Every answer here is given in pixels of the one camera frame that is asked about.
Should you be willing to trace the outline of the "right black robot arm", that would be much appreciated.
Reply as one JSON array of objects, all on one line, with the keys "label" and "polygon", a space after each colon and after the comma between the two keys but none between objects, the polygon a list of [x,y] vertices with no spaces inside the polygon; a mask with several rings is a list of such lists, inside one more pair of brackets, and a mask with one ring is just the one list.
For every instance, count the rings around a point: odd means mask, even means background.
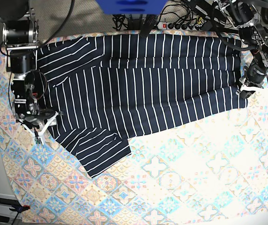
[{"label": "right black robot arm", "polygon": [[120,34],[37,48],[23,32],[9,42],[14,114],[25,124],[53,118],[55,136],[126,139],[247,106],[240,55],[214,37]]}]

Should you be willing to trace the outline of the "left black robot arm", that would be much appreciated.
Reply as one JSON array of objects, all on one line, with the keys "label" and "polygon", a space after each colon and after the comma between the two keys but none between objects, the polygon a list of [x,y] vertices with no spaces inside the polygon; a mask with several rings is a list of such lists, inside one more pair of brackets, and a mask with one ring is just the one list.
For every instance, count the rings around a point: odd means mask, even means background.
[{"label": "left black robot arm", "polygon": [[[237,95],[242,99],[249,98],[255,92],[265,92],[263,80],[268,73],[268,34],[262,26],[256,8],[240,0],[214,0],[210,5],[205,0],[188,0],[191,9],[195,9],[210,19],[213,30],[227,47],[239,52],[250,51],[253,60],[239,79]],[[223,17],[238,30],[240,40],[247,47],[238,47],[221,35],[218,25],[226,22],[219,20]]]}]

